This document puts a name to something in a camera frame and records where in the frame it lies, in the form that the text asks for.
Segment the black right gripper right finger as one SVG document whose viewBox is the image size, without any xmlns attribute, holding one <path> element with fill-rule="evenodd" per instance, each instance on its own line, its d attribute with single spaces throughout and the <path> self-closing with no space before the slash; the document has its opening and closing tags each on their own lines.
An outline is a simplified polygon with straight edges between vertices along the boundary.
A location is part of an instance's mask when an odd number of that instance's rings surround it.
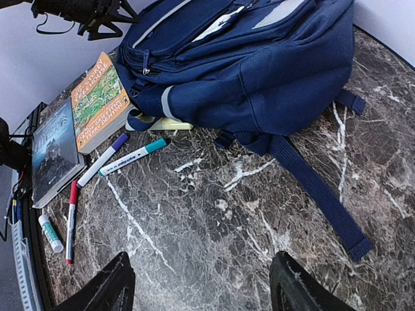
<svg viewBox="0 0 415 311">
<path fill-rule="evenodd" d="M 269 277 L 273 310 L 352 310 L 328 292 L 286 251 L 276 253 Z"/>
</svg>

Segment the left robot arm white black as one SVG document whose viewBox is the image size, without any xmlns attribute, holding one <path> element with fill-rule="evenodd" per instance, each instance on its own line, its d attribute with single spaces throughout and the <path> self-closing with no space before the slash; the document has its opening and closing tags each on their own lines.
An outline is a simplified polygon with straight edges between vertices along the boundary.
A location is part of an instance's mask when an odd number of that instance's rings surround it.
<svg viewBox="0 0 415 311">
<path fill-rule="evenodd" d="M 125 0 L 33 1 L 31 10 L 34 17 L 51 14 L 78 23 L 77 34 L 82 36 L 87 32 L 89 41 L 120 38 L 123 32 L 117 23 L 140 21 L 139 15 Z"/>
</svg>

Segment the navy blue student backpack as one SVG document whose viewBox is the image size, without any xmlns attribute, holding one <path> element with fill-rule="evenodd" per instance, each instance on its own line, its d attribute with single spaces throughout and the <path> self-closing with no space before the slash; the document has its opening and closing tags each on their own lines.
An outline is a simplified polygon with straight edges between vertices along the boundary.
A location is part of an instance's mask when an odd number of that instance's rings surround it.
<svg viewBox="0 0 415 311">
<path fill-rule="evenodd" d="M 216 128 L 271 154 L 309 193 L 355 260 L 372 246 L 288 137 L 333 102 L 361 114 L 345 89 L 353 63 L 353 1 L 156 1 L 121 42 L 116 66 L 137 131 L 166 117 Z"/>
</svg>

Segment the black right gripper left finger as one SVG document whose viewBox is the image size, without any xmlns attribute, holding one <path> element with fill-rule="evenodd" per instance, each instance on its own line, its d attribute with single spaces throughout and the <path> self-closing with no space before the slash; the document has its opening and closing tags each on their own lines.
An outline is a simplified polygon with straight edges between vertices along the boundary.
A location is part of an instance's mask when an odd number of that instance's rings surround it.
<svg viewBox="0 0 415 311">
<path fill-rule="evenodd" d="M 55 310 L 131 310 L 136 275 L 128 253 L 118 253 L 81 290 Z"/>
</svg>

